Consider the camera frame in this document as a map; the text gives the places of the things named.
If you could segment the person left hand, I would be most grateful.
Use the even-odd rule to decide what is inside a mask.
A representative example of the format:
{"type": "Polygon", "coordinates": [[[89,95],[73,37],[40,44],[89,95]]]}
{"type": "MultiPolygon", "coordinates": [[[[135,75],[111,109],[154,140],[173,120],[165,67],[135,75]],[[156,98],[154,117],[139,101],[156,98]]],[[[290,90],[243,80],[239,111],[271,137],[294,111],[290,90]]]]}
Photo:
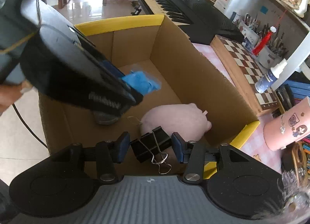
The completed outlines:
{"type": "Polygon", "coordinates": [[[24,93],[30,91],[33,86],[27,80],[19,85],[0,86],[0,114],[3,114],[12,104],[18,101],[24,93]]]}

